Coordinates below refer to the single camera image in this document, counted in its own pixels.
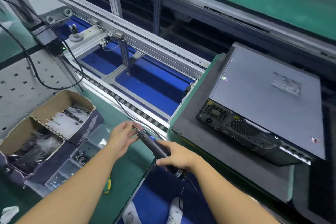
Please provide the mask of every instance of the white sneaker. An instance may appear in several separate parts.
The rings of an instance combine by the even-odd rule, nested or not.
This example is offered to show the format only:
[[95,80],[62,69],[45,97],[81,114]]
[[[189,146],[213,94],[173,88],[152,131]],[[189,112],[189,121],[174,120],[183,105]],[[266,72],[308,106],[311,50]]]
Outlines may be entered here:
[[[179,207],[179,199],[179,197],[176,197],[171,202],[169,216],[166,224],[181,224],[183,211]],[[180,205],[183,209],[182,199],[180,200]]]
[[135,208],[133,201],[131,201],[128,204],[128,206],[126,207],[124,211],[123,221],[124,221],[124,224],[141,224],[141,221],[137,213],[137,209]]

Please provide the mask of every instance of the white pegboard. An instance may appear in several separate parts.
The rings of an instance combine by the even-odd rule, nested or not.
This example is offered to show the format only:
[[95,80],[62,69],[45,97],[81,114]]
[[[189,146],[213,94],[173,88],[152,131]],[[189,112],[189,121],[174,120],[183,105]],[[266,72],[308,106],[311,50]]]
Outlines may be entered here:
[[[41,80],[46,85],[54,88],[71,85],[69,79],[45,50],[32,54],[31,58]],[[38,82],[27,59],[2,69],[0,71],[0,139],[57,92],[57,90],[47,89]]]

